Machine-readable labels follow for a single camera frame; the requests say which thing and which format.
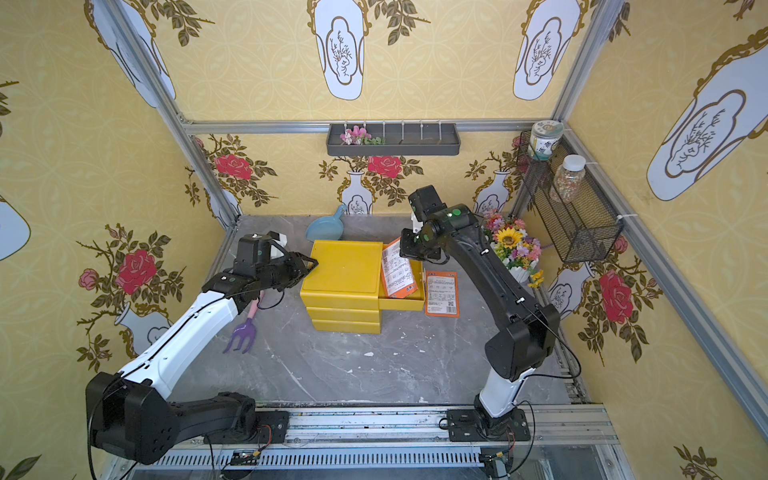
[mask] metal rail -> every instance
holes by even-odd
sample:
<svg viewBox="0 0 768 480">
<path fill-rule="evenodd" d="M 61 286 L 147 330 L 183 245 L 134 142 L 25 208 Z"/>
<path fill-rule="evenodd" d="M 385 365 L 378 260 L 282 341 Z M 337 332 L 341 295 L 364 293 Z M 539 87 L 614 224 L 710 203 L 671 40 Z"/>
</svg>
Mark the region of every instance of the metal rail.
<svg viewBox="0 0 768 480">
<path fill-rule="evenodd" d="M 614 27 L 624 0 L 601 0 L 598 4 L 592 22 L 587 29 L 587 37 L 579 49 L 565 86 L 560 92 L 558 103 L 555 104 L 552 118 L 566 121 L 576 106 L 578 96 L 589 79 L 589 73 L 600 56 L 600 51 L 608 39 L 608 32 Z"/>
<path fill-rule="evenodd" d="M 736 400 L 768 442 L 768 386 L 749 360 L 707 308 L 699 294 L 656 241 L 626 198 L 611 182 L 605 170 L 581 143 L 569 125 L 564 138 L 575 152 L 587 159 L 587 168 L 608 200 L 624 215 L 624 235 L 654 276 L 666 298 L 710 359 Z"/>
<path fill-rule="evenodd" d="M 222 216 L 226 217 L 225 223 L 227 225 L 233 224 L 237 215 L 232 210 L 229 202 L 227 202 L 224 192 L 219 185 L 219 180 L 215 178 L 210 167 L 208 167 L 203 152 L 200 151 L 194 140 L 184 132 L 181 126 L 181 118 L 183 116 L 176 105 L 176 101 L 168 94 L 160 78 L 155 73 L 152 67 L 154 59 L 150 56 L 149 51 L 142 47 L 144 41 L 131 27 L 131 20 L 127 17 L 123 8 L 120 7 L 122 0 L 102 1 L 114 33 L 126 44 L 126 54 L 134 59 L 138 69 L 139 80 L 147 85 L 159 101 L 157 113 L 163 118 L 163 122 L 168 127 L 170 134 L 174 137 L 181 152 L 190 162 L 195 172 L 197 172 L 197 176 L 200 177 L 200 181 L 205 186 L 205 189 L 212 196 L 212 200 L 217 201 L 221 206 Z"/>
<path fill-rule="evenodd" d="M 456 124 L 461 132 L 468 131 L 523 131 L 530 130 L 539 118 L 479 118 L 440 121 L 444 124 Z M 362 125 L 363 123 L 418 124 L 419 122 L 437 122 L 437 120 L 323 120 L 323 121 L 188 121 L 183 123 L 184 131 L 189 135 L 205 134 L 327 134 L 332 123 Z"/>
<path fill-rule="evenodd" d="M 379 467 L 477 467 L 482 447 L 503 442 L 450 442 L 439 428 L 449 408 L 471 406 L 316 407 L 280 409 L 290 412 L 286 441 L 265 450 L 255 465 L 228 466 L 235 452 L 253 444 L 214 445 L 214 468 L 298 469 Z M 619 445 L 605 408 L 593 405 L 537 405 L 536 436 L 543 445 Z M 257 409 L 269 411 L 275 409 Z M 202 437 L 181 442 L 153 465 L 137 470 L 202 470 L 211 468 L 211 454 Z"/>
</svg>

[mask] sunflower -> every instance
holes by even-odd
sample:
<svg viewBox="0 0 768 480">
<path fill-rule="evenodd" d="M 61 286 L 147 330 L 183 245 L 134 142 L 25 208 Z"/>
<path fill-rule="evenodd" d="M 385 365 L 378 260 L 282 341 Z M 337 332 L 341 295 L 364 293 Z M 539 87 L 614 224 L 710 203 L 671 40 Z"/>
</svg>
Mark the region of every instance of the sunflower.
<svg viewBox="0 0 768 480">
<path fill-rule="evenodd" d="M 499 230 L 496 235 L 494 235 L 494 240 L 504 247 L 515 248 L 515 245 L 523 240 L 523 234 L 517 230 L 505 228 L 504 230 Z"/>
</svg>

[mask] white lid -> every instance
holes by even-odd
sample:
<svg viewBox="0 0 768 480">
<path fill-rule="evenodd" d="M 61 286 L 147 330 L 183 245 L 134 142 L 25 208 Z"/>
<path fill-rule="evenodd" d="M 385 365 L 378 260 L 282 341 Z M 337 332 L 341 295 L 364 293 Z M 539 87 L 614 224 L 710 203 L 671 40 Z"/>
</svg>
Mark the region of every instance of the white lid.
<svg viewBox="0 0 768 480">
<path fill-rule="evenodd" d="M 563 168 L 572 172 L 578 172 L 584 169 L 587 161 L 581 155 L 567 155 L 563 160 Z"/>
</svg>

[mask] yellow drawer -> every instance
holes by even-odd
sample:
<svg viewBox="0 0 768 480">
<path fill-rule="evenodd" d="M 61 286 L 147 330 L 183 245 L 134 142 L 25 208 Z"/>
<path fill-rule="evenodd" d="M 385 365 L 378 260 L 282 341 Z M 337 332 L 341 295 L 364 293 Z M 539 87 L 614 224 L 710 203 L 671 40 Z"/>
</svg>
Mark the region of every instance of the yellow drawer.
<svg viewBox="0 0 768 480">
<path fill-rule="evenodd" d="M 320 332 L 343 332 L 343 333 L 381 333 L 380 323 L 369 322 L 340 322 L 338 320 L 313 319 L 312 324 L 315 330 Z"/>
<path fill-rule="evenodd" d="M 306 311 L 311 319 L 336 320 L 339 322 L 381 323 L 381 310 L 345 310 L 340 308 L 317 308 L 308 306 Z"/>
<path fill-rule="evenodd" d="M 317 240 L 318 262 L 301 286 L 301 300 L 314 308 L 378 310 L 381 242 Z"/>
<path fill-rule="evenodd" d="M 418 260 L 411 260 L 411 270 L 416 286 L 419 288 L 406 298 L 387 298 L 384 280 L 379 278 L 379 309 L 380 310 L 424 310 L 424 270 L 422 263 Z"/>
</svg>

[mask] gray marble floor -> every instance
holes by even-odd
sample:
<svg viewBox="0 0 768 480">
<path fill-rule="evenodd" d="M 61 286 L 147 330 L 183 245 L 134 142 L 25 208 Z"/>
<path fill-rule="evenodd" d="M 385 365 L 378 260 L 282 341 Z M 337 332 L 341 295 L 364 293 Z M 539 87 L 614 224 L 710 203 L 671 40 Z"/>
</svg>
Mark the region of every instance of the gray marble floor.
<svg viewBox="0 0 768 480">
<path fill-rule="evenodd" d="M 237 238 L 273 230 L 288 236 L 289 250 L 309 255 L 312 244 L 304 232 L 315 218 L 243 217 Z M 343 222 L 344 240 L 389 242 L 410 226 L 408 217 L 344 217 Z M 232 265 L 236 248 L 237 242 L 223 267 Z M 236 391 L 258 402 L 294 405 L 472 403 L 490 369 L 483 346 L 498 330 L 477 289 L 454 260 L 429 265 L 428 270 L 459 272 L 460 318 L 385 311 L 381 335 L 317 332 L 296 286 L 286 291 L 279 306 L 258 312 L 256 342 L 247 354 L 222 353 L 244 314 L 224 327 L 181 376 L 171 400 Z M 279 298 L 269 290 L 264 303 L 271 305 Z M 556 358 L 548 358 L 540 372 L 559 374 Z M 531 379 L 521 397 L 533 403 L 569 403 L 559 379 Z"/>
</svg>

